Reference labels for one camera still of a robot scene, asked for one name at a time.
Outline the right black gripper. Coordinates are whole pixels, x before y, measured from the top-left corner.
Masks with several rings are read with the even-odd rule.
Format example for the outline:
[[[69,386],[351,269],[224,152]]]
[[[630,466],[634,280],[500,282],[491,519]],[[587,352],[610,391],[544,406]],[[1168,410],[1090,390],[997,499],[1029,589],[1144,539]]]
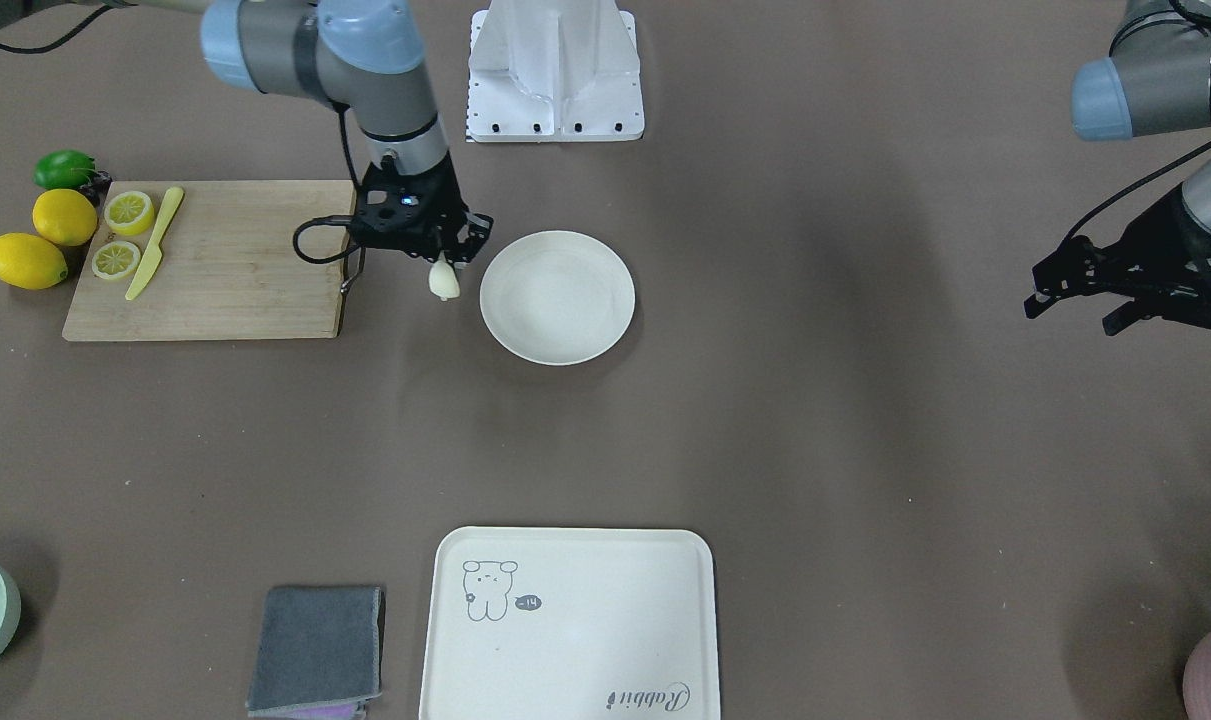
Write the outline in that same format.
[[[358,198],[349,237],[367,249],[401,250],[413,258],[467,259],[467,206],[453,161],[417,175],[394,165],[368,165],[358,183]]]

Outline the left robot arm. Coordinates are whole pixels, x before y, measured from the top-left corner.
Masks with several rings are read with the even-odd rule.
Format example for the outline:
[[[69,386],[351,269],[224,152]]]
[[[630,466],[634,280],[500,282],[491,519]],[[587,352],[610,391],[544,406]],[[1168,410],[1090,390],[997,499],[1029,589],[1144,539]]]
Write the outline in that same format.
[[[1071,119],[1085,142],[1211,128],[1211,1],[1127,1],[1073,77]]]

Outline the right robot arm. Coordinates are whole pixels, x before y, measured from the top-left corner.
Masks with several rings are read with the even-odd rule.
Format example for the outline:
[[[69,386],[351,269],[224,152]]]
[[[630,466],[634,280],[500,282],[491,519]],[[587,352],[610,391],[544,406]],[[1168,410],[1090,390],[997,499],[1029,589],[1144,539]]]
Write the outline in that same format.
[[[326,225],[350,249],[471,263],[489,217],[467,209],[440,123],[425,45],[407,1],[167,1],[201,17],[203,61],[222,82],[352,113],[369,165],[355,206]]]

